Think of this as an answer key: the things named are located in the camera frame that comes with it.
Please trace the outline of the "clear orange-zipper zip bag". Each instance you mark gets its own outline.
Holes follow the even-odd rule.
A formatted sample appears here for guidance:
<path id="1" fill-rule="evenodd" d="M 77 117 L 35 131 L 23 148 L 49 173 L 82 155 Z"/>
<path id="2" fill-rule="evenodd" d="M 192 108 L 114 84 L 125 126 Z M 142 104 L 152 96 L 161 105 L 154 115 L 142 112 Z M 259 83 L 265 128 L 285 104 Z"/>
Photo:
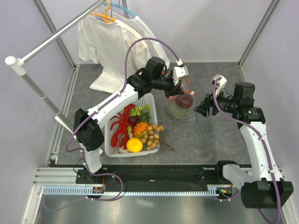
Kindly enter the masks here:
<path id="1" fill-rule="evenodd" d="M 166 98 L 169 114 L 177 120 L 187 120 L 193 115 L 195 92 L 190 88 L 189 81 L 184 79 L 181 85 L 184 94 Z"/>

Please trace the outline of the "green netted melon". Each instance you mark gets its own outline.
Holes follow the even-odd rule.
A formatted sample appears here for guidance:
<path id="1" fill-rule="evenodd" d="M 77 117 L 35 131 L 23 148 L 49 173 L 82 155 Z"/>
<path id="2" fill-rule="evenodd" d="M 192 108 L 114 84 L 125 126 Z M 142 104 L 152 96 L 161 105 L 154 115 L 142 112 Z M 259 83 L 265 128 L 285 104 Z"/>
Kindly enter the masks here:
<path id="1" fill-rule="evenodd" d="M 189 119 L 193 114 L 193 112 L 190 108 L 187 108 L 187 109 L 182 108 L 174 102 L 170 102 L 170 104 L 169 104 L 169 113 L 172 117 L 174 117 L 178 120 Z"/>

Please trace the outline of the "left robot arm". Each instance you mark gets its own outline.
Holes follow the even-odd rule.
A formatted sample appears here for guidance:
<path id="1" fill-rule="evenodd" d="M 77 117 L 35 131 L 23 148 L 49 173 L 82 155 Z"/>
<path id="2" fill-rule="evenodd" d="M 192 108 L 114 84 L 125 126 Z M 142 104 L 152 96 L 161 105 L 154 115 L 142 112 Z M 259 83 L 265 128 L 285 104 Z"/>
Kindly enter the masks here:
<path id="1" fill-rule="evenodd" d="M 181 60 L 177 61 L 177 66 L 169 74 L 162 72 L 164 67 L 164 60 L 152 57 L 144 68 L 126 78 L 125 84 L 106 100 L 87 111 L 76 111 L 73 134 L 80 143 L 84 166 L 88 170 L 86 178 L 91 183 L 102 180 L 100 146 L 105 141 L 102 128 L 115 118 L 117 112 L 127 111 L 129 105 L 153 89 L 164 91 L 167 98 L 183 94 L 181 84 L 188 76 L 187 68 Z"/>

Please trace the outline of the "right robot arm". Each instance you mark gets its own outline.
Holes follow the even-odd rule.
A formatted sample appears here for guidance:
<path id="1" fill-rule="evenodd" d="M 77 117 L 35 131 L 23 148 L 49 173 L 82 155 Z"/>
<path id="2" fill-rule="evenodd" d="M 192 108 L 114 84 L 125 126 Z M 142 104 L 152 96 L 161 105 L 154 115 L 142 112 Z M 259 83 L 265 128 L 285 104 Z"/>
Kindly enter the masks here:
<path id="1" fill-rule="evenodd" d="M 219 161 L 214 171 L 218 183 L 232 182 L 241 193 L 246 208 L 278 209 L 292 195 L 294 188 L 285 181 L 277 167 L 267 138 L 263 111 L 254 106 L 255 86 L 247 82 L 235 83 L 233 96 L 224 97 L 224 77 L 212 81 L 213 92 L 194 108 L 205 117 L 221 113 L 237 123 L 249 152 L 252 173 L 247 174 L 236 162 Z"/>

